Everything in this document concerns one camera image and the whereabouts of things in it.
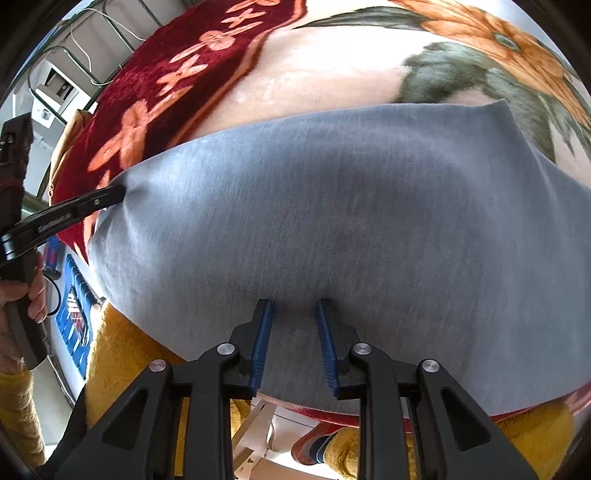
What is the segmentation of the person's left hand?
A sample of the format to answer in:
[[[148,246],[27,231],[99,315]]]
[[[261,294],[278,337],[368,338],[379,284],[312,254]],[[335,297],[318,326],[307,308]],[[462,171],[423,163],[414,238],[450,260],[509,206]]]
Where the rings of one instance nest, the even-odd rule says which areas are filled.
[[[11,331],[8,316],[6,313],[6,304],[26,297],[30,301],[27,310],[28,316],[40,324],[47,317],[45,280],[43,276],[43,257],[36,253],[35,276],[31,283],[27,285],[24,282],[13,280],[1,281],[1,373],[3,375],[18,375],[25,369],[23,354],[14,339]]]

